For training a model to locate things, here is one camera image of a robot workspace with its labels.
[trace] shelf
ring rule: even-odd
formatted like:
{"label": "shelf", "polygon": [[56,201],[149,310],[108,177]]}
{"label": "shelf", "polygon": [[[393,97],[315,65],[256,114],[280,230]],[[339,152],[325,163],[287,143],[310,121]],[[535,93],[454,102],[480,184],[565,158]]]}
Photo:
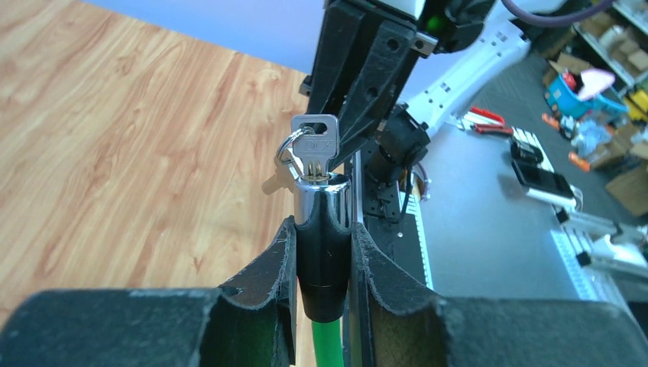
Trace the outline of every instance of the shelf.
{"label": "shelf", "polygon": [[614,9],[616,9],[621,15],[623,15],[630,23],[634,24],[635,27],[639,28],[640,31],[642,31],[644,34],[648,35],[648,24],[635,17],[633,14],[633,10],[628,7],[628,5],[624,4],[623,1],[616,1],[614,2]]}
{"label": "shelf", "polygon": [[618,63],[616,60],[613,60],[610,57],[610,54],[608,54],[608,51],[605,50],[597,41],[594,36],[591,34],[583,31],[578,25],[574,26],[574,29],[576,30],[576,33],[580,34],[581,37],[587,42],[590,47],[600,56],[605,63],[614,71],[615,74],[617,74],[621,80],[626,83],[626,86],[632,87],[635,85],[636,80],[628,73],[624,67],[621,66],[620,63]]}

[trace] key hole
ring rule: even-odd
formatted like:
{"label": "key hole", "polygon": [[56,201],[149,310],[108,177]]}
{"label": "key hole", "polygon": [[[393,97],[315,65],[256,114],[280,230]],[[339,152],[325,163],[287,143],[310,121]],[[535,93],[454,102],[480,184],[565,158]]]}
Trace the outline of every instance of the key hole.
{"label": "key hole", "polygon": [[306,122],[302,124],[300,127],[312,128],[313,130],[315,130],[316,134],[324,134],[327,130],[326,124],[322,124],[321,122]]}

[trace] wooden surface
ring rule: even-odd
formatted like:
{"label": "wooden surface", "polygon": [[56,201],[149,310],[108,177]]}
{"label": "wooden surface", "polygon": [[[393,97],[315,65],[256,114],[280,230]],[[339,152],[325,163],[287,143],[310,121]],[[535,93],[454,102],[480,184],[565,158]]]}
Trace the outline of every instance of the wooden surface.
{"label": "wooden surface", "polygon": [[216,286],[267,247],[302,74],[70,0],[0,14],[0,323],[45,288]]}

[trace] key head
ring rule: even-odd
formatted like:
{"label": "key head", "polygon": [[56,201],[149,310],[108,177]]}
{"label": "key head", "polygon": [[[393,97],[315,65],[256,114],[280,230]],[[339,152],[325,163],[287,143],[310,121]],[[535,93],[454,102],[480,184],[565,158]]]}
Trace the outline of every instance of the key head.
{"label": "key head", "polygon": [[[329,161],[338,155],[340,149],[338,119],[334,115],[297,115],[290,124],[293,132],[304,126],[316,130],[315,134],[298,138],[293,143],[293,153],[303,162],[304,174],[326,175]],[[320,127],[325,131],[317,133]]]}
{"label": "key head", "polygon": [[302,174],[302,162],[293,155],[292,149],[288,148],[281,158],[274,158],[274,175],[263,182],[261,189],[266,195],[271,195],[281,188],[286,188],[292,193],[295,181]]}

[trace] green tube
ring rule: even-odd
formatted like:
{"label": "green tube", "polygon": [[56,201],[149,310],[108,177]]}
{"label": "green tube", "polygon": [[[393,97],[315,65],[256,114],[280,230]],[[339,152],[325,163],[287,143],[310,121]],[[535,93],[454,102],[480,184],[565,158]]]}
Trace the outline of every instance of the green tube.
{"label": "green tube", "polygon": [[340,319],[332,323],[313,321],[313,346],[317,367],[344,367]]}

